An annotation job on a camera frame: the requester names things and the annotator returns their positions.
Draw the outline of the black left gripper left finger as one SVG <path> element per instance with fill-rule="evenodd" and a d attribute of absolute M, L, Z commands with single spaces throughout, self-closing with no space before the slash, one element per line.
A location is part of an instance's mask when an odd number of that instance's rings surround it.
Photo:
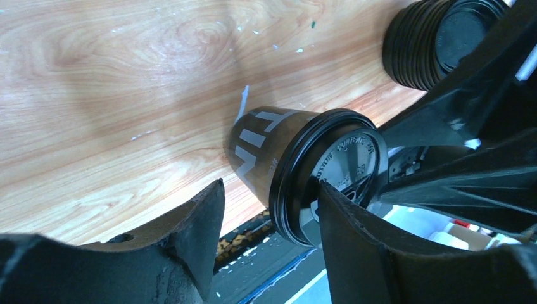
<path fill-rule="evenodd" d="M 218 179 L 105 243 L 1 235 L 2 303 L 205 303 L 224 215 Z"/>

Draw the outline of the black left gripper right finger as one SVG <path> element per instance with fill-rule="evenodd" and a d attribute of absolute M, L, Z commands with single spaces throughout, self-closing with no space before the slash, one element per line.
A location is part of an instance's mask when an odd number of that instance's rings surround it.
<path fill-rule="evenodd" d="M 319 187 L 322 250 L 333 303 L 535 303 L 536 246 L 484 251 L 411 234 Z"/>

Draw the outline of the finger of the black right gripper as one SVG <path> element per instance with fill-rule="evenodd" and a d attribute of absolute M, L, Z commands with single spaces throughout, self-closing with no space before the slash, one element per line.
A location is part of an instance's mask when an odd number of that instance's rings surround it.
<path fill-rule="evenodd" d="M 482 43 L 379 128 L 388 147 L 461 146 L 480 130 L 536 45 L 536 1 L 516 1 Z"/>
<path fill-rule="evenodd" d="M 523 235 L 536 225 L 536 131 L 391 182 L 377 199 Z"/>

